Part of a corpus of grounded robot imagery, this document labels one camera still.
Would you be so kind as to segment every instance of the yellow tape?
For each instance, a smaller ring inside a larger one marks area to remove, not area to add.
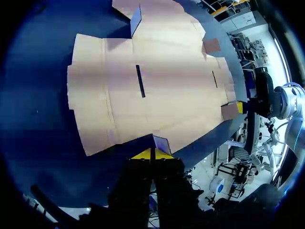
[[[167,153],[161,151],[160,149],[156,149],[155,153],[156,153],[156,160],[160,160],[162,158],[173,159],[172,156],[170,156]],[[151,159],[151,149],[150,148],[148,148],[145,151],[143,151],[143,152],[139,153],[138,155],[134,156],[132,159],[142,159],[142,158],[147,159],[147,160]]]
[[[243,113],[243,102],[237,102],[238,113]]]

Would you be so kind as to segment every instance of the cable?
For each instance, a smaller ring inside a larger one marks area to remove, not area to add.
[[[291,85],[300,88],[300,89],[305,93],[305,89],[304,89],[301,85],[299,85],[299,84],[297,84],[297,83],[294,83],[294,82],[286,83],[286,84],[284,85],[284,87],[285,87],[285,86],[291,86]]]
[[[281,127],[284,126],[284,125],[287,125],[288,123],[289,123],[289,122],[286,122],[286,123],[281,124],[278,128],[275,129],[275,131],[278,131],[279,128],[281,128]]]
[[[192,185],[196,185],[198,188],[200,188],[200,189],[201,189],[201,187],[200,187],[199,185],[194,184],[193,182],[191,182],[191,184],[192,184]]]

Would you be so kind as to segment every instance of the floor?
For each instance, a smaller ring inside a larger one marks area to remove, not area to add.
[[[211,206],[208,205],[208,200],[206,198],[211,198],[214,194],[209,190],[210,183],[212,179],[215,176],[215,173],[217,171],[217,167],[220,165],[222,162],[227,162],[228,158],[228,145],[221,145],[218,149],[218,155],[217,155],[217,162],[216,166],[212,167],[212,162],[213,162],[213,153],[211,153],[209,156],[204,158],[202,161],[200,161],[195,167],[193,168],[192,171],[192,183],[193,183],[193,189],[201,189],[204,190],[204,193],[202,193],[198,200],[198,206],[202,210],[210,210],[213,209]],[[225,179],[224,182],[224,188],[221,193],[217,193],[215,196],[215,201],[217,201],[220,198],[228,198],[228,193],[231,187],[231,184],[233,182],[232,176],[225,174],[225,173],[219,173],[219,177]],[[245,199],[248,195],[250,195],[252,192],[254,192],[258,187],[260,187],[262,184],[267,184],[270,183],[271,181],[271,174],[268,171],[262,171],[259,175],[255,176],[253,182],[251,184],[247,184],[245,186],[245,193],[243,196],[239,198],[231,198],[231,200],[236,200],[236,201],[242,201]],[[157,197],[155,194],[152,195],[152,197],[155,199],[157,202]],[[39,211],[43,212],[43,208],[41,206],[38,206],[37,208]],[[82,214],[89,214],[90,208],[61,208],[63,211],[71,215],[72,217],[79,219],[79,215]],[[158,219],[158,214],[154,213],[150,218],[149,218],[149,223],[148,223],[149,228],[154,228],[154,227],[159,227],[159,219]]]
[[[31,195],[37,184],[58,206],[85,208],[107,205],[126,157],[153,145],[151,135],[86,157],[67,101],[67,66],[75,35],[128,38],[130,26],[111,9],[111,0],[47,1],[33,10],[12,40],[0,71],[0,150],[18,189]],[[179,0],[206,30],[218,38],[238,100],[245,101],[242,69],[221,25],[189,0]],[[176,152],[186,168],[203,160],[238,129],[244,116],[223,122],[193,144]]]

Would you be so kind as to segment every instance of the flattened cardboard box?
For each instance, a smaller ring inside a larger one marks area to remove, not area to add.
[[[204,55],[198,37],[190,48],[159,36],[77,34],[68,99],[86,155],[147,134],[167,139],[174,153],[238,115],[237,106],[222,107],[235,100],[225,59]]]

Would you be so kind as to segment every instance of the blue table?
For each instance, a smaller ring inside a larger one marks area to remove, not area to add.
[[[213,55],[226,58],[237,99],[245,101],[243,72],[229,37],[195,3],[185,0],[182,5],[202,22],[205,39],[219,40],[222,50]],[[107,205],[124,159],[153,147],[153,139],[148,135],[85,156],[66,85],[77,33],[128,38],[130,26],[106,0],[49,3],[41,12],[31,11],[11,42],[0,75],[0,147],[20,191],[30,194],[31,185],[37,184],[58,206],[80,208],[89,202]],[[175,156],[186,168],[193,167],[233,135],[243,119],[222,123]]]

